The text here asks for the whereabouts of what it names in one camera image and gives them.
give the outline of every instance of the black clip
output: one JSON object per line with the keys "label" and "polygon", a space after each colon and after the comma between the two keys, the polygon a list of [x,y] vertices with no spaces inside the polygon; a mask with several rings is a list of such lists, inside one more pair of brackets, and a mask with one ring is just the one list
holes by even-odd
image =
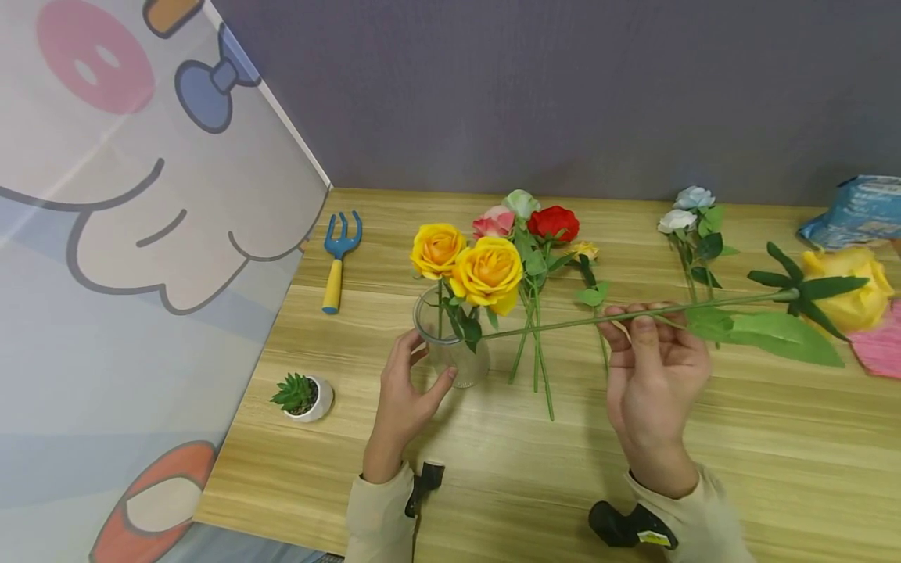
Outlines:
{"label": "black clip", "polygon": [[623,516],[607,501],[596,503],[588,513],[588,527],[611,548],[633,548],[642,540],[666,549],[678,546],[669,527],[641,504]]}
{"label": "black clip", "polygon": [[443,465],[432,465],[431,463],[423,463],[423,474],[413,475],[413,493],[410,500],[406,502],[404,514],[408,518],[415,518],[419,512],[419,503],[425,498],[425,494],[433,491],[441,486],[441,480],[444,477]]}

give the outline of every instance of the hand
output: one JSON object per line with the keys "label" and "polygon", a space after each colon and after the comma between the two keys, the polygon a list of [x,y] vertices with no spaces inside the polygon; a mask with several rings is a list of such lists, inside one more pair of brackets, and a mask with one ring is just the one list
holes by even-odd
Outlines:
{"label": "hand", "polygon": [[363,478],[370,483],[386,483],[397,475],[404,448],[438,411],[457,376],[456,368],[447,368],[431,389],[417,391],[410,382],[410,368],[428,355],[428,348],[417,350],[422,344],[415,329],[405,332],[382,370],[376,423],[363,454]]}
{"label": "hand", "polygon": [[[671,304],[607,307],[605,314],[653,311]],[[683,313],[664,315],[685,326]],[[635,478],[662,495],[679,498],[697,485],[697,471],[682,442],[695,399],[711,375],[707,346],[689,331],[650,316],[597,325],[613,352],[607,414]]]}

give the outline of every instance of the clear glass jar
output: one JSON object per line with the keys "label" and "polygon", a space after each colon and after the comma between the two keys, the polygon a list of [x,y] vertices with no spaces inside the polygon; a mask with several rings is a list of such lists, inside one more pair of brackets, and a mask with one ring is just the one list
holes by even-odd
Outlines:
{"label": "clear glass jar", "polygon": [[[476,346],[476,352],[466,345],[466,342],[457,338],[453,333],[451,321],[447,313],[441,315],[439,329],[439,315],[441,310],[438,304],[438,286],[432,287],[419,296],[413,309],[413,323],[416,330],[423,335],[423,339],[429,345],[429,361],[435,373],[440,375],[447,367],[457,368],[457,377],[453,386],[458,388],[472,387],[488,375],[488,367],[491,364],[488,356],[488,346],[485,341],[480,341]],[[462,306],[469,313],[470,305]]]}

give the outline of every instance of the artificial flower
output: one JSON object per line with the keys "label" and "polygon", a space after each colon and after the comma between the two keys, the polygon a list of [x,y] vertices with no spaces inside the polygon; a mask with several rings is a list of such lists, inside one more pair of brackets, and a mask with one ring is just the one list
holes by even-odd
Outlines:
{"label": "artificial flower", "polygon": [[507,315],[516,306],[523,261],[507,239],[482,237],[457,257],[450,288],[467,303]]}
{"label": "artificial flower", "polygon": [[516,213],[520,219],[528,219],[532,213],[541,210],[542,205],[525,190],[514,190],[504,198],[504,207]]}
{"label": "artificial flower", "polygon": [[698,207],[710,207],[716,198],[710,190],[701,186],[689,186],[678,193],[673,209],[697,209]]}
{"label": "artificial flower", "polygon": [[586,241],[573,242],[566,249],[567,254],[572,254],[576,258],[584,256],[589,260],[597,260],[599,251],[600,249],[595,244]]}
{"label": "artificial flower", "polygon": [[410,260],[423,277],[440,279],[451,275],[457,257],[466,248],[466,238],[453,225],[436,222],[423,225],[413,239]]}
{"label": "artificial flower", "polygon": [[544,237],[545,239],[550,239],[556,236],[558,232],[563,231],[557,240],[572,242],[578,235],[576,214],[559,205],[532,213],[532,217],[529,217],[527,224],[531,234]]}
{"label": "artificial flower", "polygon": [[506,238],[510,235],[515,220],[514,212],[503,205],[495,205],[472,222],[474,236],[476,240],[482,237]]}
{"label": "artificial flower", "polygon": [[681,209],[674,209],[660,217],[660,223],[657,225],[657,230],[664,234],[670,234],[676,229],[691,231],[695,228],[696,222],[697,216],[694,213],[683,211]]}
{"label": "artificial flower", "polygon": [[801,255],[806,279],[832,276],[868,277],[860,289],[816,300],[817,306],[842,332],[876,328],[895,290],[886,279],[885,267],[873,251],[853,246],[833,254],[807,251]]}

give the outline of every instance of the gardening fork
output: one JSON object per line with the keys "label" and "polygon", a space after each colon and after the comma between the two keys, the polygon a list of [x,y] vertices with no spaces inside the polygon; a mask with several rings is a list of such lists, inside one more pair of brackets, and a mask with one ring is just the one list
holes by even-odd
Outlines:
{"label": "gardening fork", "polygon": [[344,255],[354,250],[359,245],[359,239],[363,236],[363,221],[359,219],[356,211],[351,211],[353,218],[357,220],[357,234],[348,238],[347,217],[344,212],[338,213],[341,217],[341,236],[333,239],[335,230],[335,215],[329,221],[329,230],[325,233],[325,249],[335,257],[332,262],[332,271],[329,272],[329,281],[325,284],[325,298],[323,299],[323,312],[325,314],[337,314],[341,306],[341,273],[344,270]]}

